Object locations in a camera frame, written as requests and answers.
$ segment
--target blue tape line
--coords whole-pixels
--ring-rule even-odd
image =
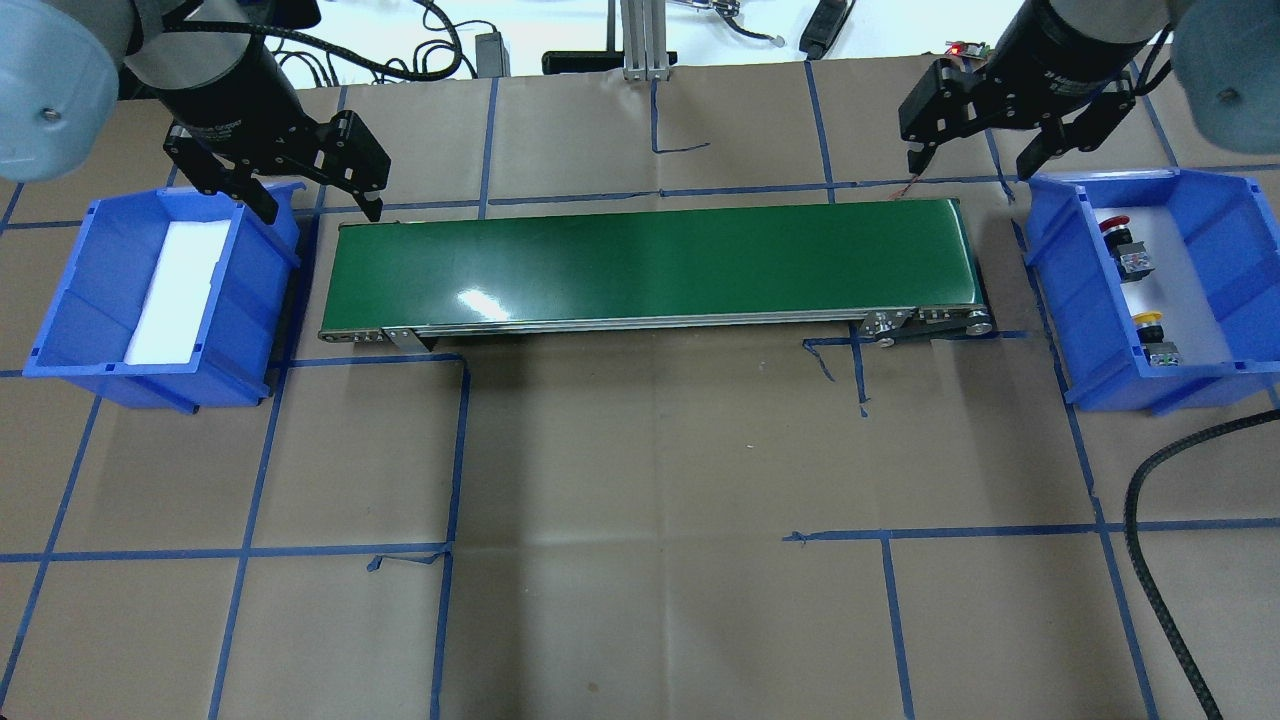
[[[477,208],[480,205],[479,200],[435,200],[431,202],[388,202],[383,205],[383,211],[389,210],[434,210],[438,208]],[[339,213],[364,213],[360,208],[355,205],[339,205],[334,208],[319,208],[316,210],[298,210],[296,214],[320,214],[320,215],[334,215]]]
[[[1222,518],[1212,520],[1144,520],[1140,532],[1199,532],[1199,530],[1253,530],[1280,529],[1280,518]],[[1123,523],[1068,523],[1050,525],[988,525],[951,528],[891,528],[876,530],[820,530],[815,533],[792,532],[782,542],[847,542],[870,539],[945,539],[945,538],[1001,538],[1042,536],[1083,536],[1088,533],[1120,533]]]
[[[489,115],[484,127],[484,164],[480,167],[480,210],[476,219],[483,220],[488,215],[489,206],[489,172],[493,169],[493,126],[498,117],[498,78],[493,78],[489,85]]]
[[[444,557],[449,552],[453,552],[453,543],[451,542],[442,543],[442,546],[443,550],[439,550],[436,552],[433,552],[422,557],[404,557],[403,555],[387,555],[387,553],[375,555],[374,559],[369,561],[369,565],[365,566],[365,570],[370,573],[376,573],[378,569],[383,566],[383,560],[401,560],[403,562],[417,562],[419,565],[435,565],[436,560]]]
[[[1280,163],[1257,163],[1252,165],[1202,165],[1197,170],[1210,170],[1215,173],[1268,173],[1280,170]]]
[[[44,223],[9,223],[6,231],[42,231],[49,228],[78,228],[79,220],[49,220]]]
[[[820,343],[817,342],[818,340],[844,340],[844,338],[809,338],[800,343],[806,351],[809,351],[809,355],[813,355],[814,357],[818,359],[818,368],[822,370],[822,374],[826,375],[828,380],[836,382],[836,378],[831,375],[831,370],[827,369],[827,363],[822,359],[822,354],[818,352],[819,345],[835,345],[835,343]]]
[[[902,611],[897,603],[897,577],[893,574],[893,551],[888,538],[881,538],[881,560],[884,562],[884,593],[888,596],[888,621],[893,629],[893,657],[897,659],[897,684],[902,693],[902,716],[915,720],[911,698],[911,675],[906,666],[906,639],[902,637]]]
[[[36,580],[31,585],[27,596],[27,605],[22,610],[22,620],[18,623],[18,633],[13,639],[9,651],[9,661],[5,662],[4,678],[0,678],[0,707],[4,707],[5,697],[9,694],[9,684],[13,682],[13,673],[18,667],[18,657],[22,656],[22,646],[27,641],[27,630],[31,629],[31,619],[36,614],[36,603],[40,601],[40,591],[45,585],[45,575],[49,574],[50,557],[58,544],[58,536],[63,532],[63,520],[67,519],[67,509],[72,503],[72,493],[76,492],[76,480],[79,479],[81,465],[84,462],[84,452],[88,451],[88,441],[93,434],[93,424],[97,421],[97,411],[102,407],[102,398],[95,396],[93,405],[88,409],[88,418],[84,420],[84,430],[81,433],[79,446],[76,448],[76,460],[72,461],[70,473],[67,475],[67,487],[63,488],[63,497],[58,501],[58,512],[54,515],[54,524],[49,530],[49,539],[45,541],[45,551],[41,553],[40,568],[36,570]]]
[[[822,177],[827,179],[827,202],[836,204],[836,190],[832,187],[831,151],[827,147],[827,126],[822,122],[822,102],[818,101],[818,83],[813,79],[813,63],[804,61],[804,78],[809,83],[809,102],[813,105],[813,122],[818,129],[818,150],[822,151]]]
[[[1138,63],[1133,60],[1129,61],[1129,69],[1134,78],[1142,74],[1142,70],[1138,69]],[[1142,104],[1147,108],[1147,117],[1151,118],[1151,126],[1156,128],[1156,137],[1160,138],[1160,146],[1165,149],[1165,159],[1169,160],[1170,165],[1176,168],[1178,155],[1174,155],[1174,146],[1169,143],[1169,136],[1165,135],[1165,126],[1160,123],[1160,115],[1156,114],[1155,102],[1151,101],[1149,95],[1143,95]]]
[[[977,184],[977,183],[988,183],[1000,181],[1001,181],[1000,176],[957,176],[947,178],[916,178],[915,184],[945,184],[952,182]],[[887,181],[858,181],[852,184],[855,187],[881,187],[886,184],[906,184],[909,182],[911,182],[911,178],[887,179]]]
[[[534,197],[499,197],[490,200],[489,205],[543,205],[550,202],[591,202],[595,200],[630,200],[632,197],[645,197],[658,195],[662,191],[645,190],[639,192],[594,192],[589,195],[540,195]]]
[[[394,365],[399,363],[458,363],[465,361],[456,352],[440,352],[436,355],[362,355],[357,357],[316,357],[311,360],[294,360],[291,368],[330,368],[335,365]]]
[[[662,197],[689,197],[701,195],[751,195],[756,192],[800,192],[805,190],[826,190],[828,192],[837,187],[854,187],[851,182],[806,182],[795,184],[758,184],[741,187],[695,187],[685,190],[659,190]]]
[[[430,717],[440,720],[440,688],[444,685],[444,638],[449,623],[449,596],[453,593],[453,553],[444,556],[440,579],[440,606],[435,615],[435,657],[431,662]]]
[[[1023,237],[1023,228],[1016,220],[1010,220],[1014,227],[1014,236],[1018,238],[1019,247],[1025,247],[1027,242]],[[1075,415],[1075,407],[1066,401],[1066,373],[1062,368],[1062,357],[1057,351],[1057,341],[1053,337],[1053,329],[1048,320],[1048,311],[1044,305],[1044,295],[1041,291],[1039,279],[1036,275],[1036,270],[1032,266],[1025,268],[1027,282],[1030,283],[1032,292],[1036,296],[1036,309],[1041,316],[1041,325],[1044,329],[1044,337],[1048,340],[1050,355],[1053,359],[1053,374],[1057,377],[1057,387],[1062,395],[1062,409],[1066,413],[1068,425],[1071,429],[1071,442],[1075,443],[1075,455],[1080,461],[1080,473],[1084,475],[1084,486],[1089,495],[1089,503],[1093,506],[1093,520],[1100,530],[1106,528],[1106,514],[1102,511],[1102,503],[1098,501],[1093,492],[1093,468],[1089,464],[1089,454],[1084,448],[1084,434],[1080,432],[1080,423]],[[1151,691],[1151,680],[1147,676],[1147,664],[1142,657],[1142,648],[1138,646],[1138,634],[1133,626],[1133,616],[1129,612],[1129,601],[1125,598],[1124,584],[1120,582],[1120,568],[1116,564],[1115,548],[1111,546],[1111,536],[1100,532],[1098,539],[1102,543],[1102,555],[1106,559],[1107,574],[1111,577],[1111,589],[1116,598],[1116,610],[1120,614],[1120,624],[1124,628],[1125,641],[1129,643],[1129,655],[1133,657],[1134,673],[1138,676],[1138,689],[1142,692],[1143,705],[1147,707],[1148,720],[1158,720],[1160,712],[1156,710],[1156,698]]]
[[[227,682],[227,664],[232,655],[232,641],[236,637],[236,620],[239,618],[241,597],[244,592],[244,573],[248,569],[250,546],[257,527],[257,511],[262,503],[262,487],[266,483],[266,468],[271,459],[271,446],[275,442],[275,425],[280,419],[280,406],[284,400],[284,387],[289,369],[280,370],[279,386],[271,401],[271,419],[266,425],[266,438],[262,442],[262,455],[257,465],[257,478],[253,480],[253,498],[248,506],[248,519],[244,523],[244,539],[241,543],[239,562],[236,564],[236,583],[232,585],[230,607],[227,611],[227,625],[223,629],[223,644],[218,651],[218,669],[214,671],[214,691],[209,700],[209,720],[216,720],[223,702],[223,685]]]
[[[854,383],[858,386],[858,413],[867,418],[867,402],[870,400],[867,397],[867,380],[863,378],[863,348],[861,342],[858,340],[858,328],[849,323],[849,347],[854,354]]]
[[[458,536],[458,507],[462,498],[462,459],[467,445],[467,416],[471,413],[471,370],[462,365],[462,387],[458,397],[458,430],[453,442],[453,491],[449,496],[449,525],[445,537],[452,544]],[[444,557],[440,579],[440,602],[435,616],[435,660],[431,667],[431,719],[440,717],[440,688],[444,683],[444,639],[449,621],[449,597],[453,592],[453,553]]]
[[[699,150],[707,147],[710,142],[701,142],[699,145],[690,145],[689,147],[673,147],[671,150],[658,150],[658,78],[649,81],[649,146],[655,155],[664,155],[667,152],[689,152],[690,150]]]
[[[9,205],[5,206],[4,215],[0,215],[0,232],[4,232],[9,227],[9,220],[13,219],[13,211],[18,209],[18,197],[22,196],[22,188],[24,187],[27,187],[27,183],[19,182],[13,188],[13,195],[9,196]]]

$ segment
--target blue plastic bin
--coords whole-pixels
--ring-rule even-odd
[[[1030,187],[1027,264],[1038,270],[1066,359],[1069,402],[1160,415],[1230,405],[1280,382],[1280,231],[1256,181],[1169,169],[1033,177]],[[1199,334],[1225,341],[1228,357],[1147,363],[1094,208],[1167,209],[1181,236],[1172,247],[1185,247],[1194,266],[1176,300],[1204,307],[1211,332]],[[1133,231],[1135,240],[1151,240]],[[1152,256],[1160,273],[1161,259]]]
[[[244,205],[195,188],[93,201],[22,374],[63,378],[125,407],[257,405],[289,272],[298,266],[291,197],[302,183],[268,187],[282,210],[268,225]],[[191,360],[129,365],[165,233],[173,220],[230,220],[214,268]]]

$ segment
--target green conveyor belt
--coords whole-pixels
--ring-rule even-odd
[[[851,319],[982,302],[955,200],[364,224],[339,231],[320,337]]]

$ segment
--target black device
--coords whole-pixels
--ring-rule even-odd
[[[511,55],[500,32],[476,36],[476,77],[511,77]]]
[[[854,0],[818,0],[818,6],[800,36],[800,51],[810,60],[820,60],[836,44],[836,36],[845,27],[852,9]]]
[[[923,173],[938,145],[987,128],[1039,129],[1018,156],[1020,179],[1068,150],[1097,150],[1149,90],[1135,87],[1124,70],[1149,37],[1097,40],[1068,23],[1055,0],[1027,0],[987,65],[970,69],[943,56],[899,106],[902,140],[911,143],[909,170]],[[1082,108],[1074,120],[1062,120]]]

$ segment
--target wire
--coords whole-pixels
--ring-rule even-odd
[[[1263,423],[1271,423],[1274,420],[1280,420],[1280,410],[1258,413],[1257,415],[1249,415],[1247,418],[1213,425],[1212,428],[1189,434],[1178,442],[1166,445],[1138,466],[1138,470],[1133,474],[1133,479],[1129,480],[1129,489],[1125,492],[1124,542],[1125,547],[1129,548],[1129,560],[1133,561],[1133,571],[1138,577],[1138,584],[1142,585],[1142,592],[1147,593],[1147,600],[1151,601],[1151,609],[1156,612],[1156,619],[1160,621],[1160,629],[1165,632],[1165,637],[1169,638],[1169,644],[1174,648],[1178,664],[1181,666],[1183,673],[1187,675],[1187,680],[1196,692],[1196,700],[1199,701],[1201,707],[1204,710],[1204,716],[1210,720],[1221,720],[1222,712],[1217,708],[1213,693],[1210,692],[1208,684],[1204,683],[1204,678],[1201,675],[1199,667],[1196,665],[1196,660],[1192,659],[1192,652],[1187,648],[1187,642],[1183,639],[1181,633],[1178,632],[1174,616],[1169,612],[1169,606],[1165,605],[1165,600],[1161,597],[1160,589],[1156,587],[1156,580],[1151,577],[1151,569],[1147,568],[1147,560],[1142,555],[1142,546],[1138,543],[1138,495],[1142,492],[1142,486],[1147,480],[1147,475],[1149,475],[1151,471],[1165,460],[1169,460],[1184,450],[1196,447],[1202,442],[1234,433],[1236,430],[1253,428]]]
[[[1165,60],[1165,65],[1152,77],[1151,70],[1156,65],[1156,58],[1160,56],[1160,51],[1164,50],[1165,44],[1169,41],[1170,33],[1174,32],[1172,23],[1166,24],[1160,35],[1156,37],[1156,44],[1147,53],[1147,59],[1142,63],[1142,72],[1138,73],[1138,85],[1134,87],[1134,95],[1147,95],[1152,90],[1156,90],[1166,77],[1169,72],[1174,69],[1172,60]]]
[[[374,73],[380,73],[384,77],[393,77],[407,81],[430,82],[430,81],[444,79],[456,73],[458,68],[462,67],[463,55],[461,50],[461,40],[458,38],[458,31],[454,29],[453,23],[449,20],[448,15],[445,15],[444,12],[440,10],[434,3],[430,4],[428,12],[434,13],[438,18],[440,18],[442,22],[444,22],[445,32],[449,35],[449,45],[452,45],[451,50],[453,50],[453,59],[449,61],[447,67],[444,67],[444,69],[440,70],[406,72],[388,63],[376,63],[374,60],[370,60],[367,58],[356,54],[352,50],[348,50],[339,45],[334,45],[325,40],[320,40],[319,37],[283,27],[264,26],[256,23],[183,20],[183,22],[165,24],[165,31],[166,32],[229,32],[239,35],[261,35],[270,37],[280,37],[284,40],[293,40],[294,42],[301,42],[303,45],[308,45],[319,50],[324,50],[326,55],[337,55],[338,58],[342,58],[348,63],[360,65],[361,68],[365,68]],[[330,68],[333,67],[332,60],[329,65]]]

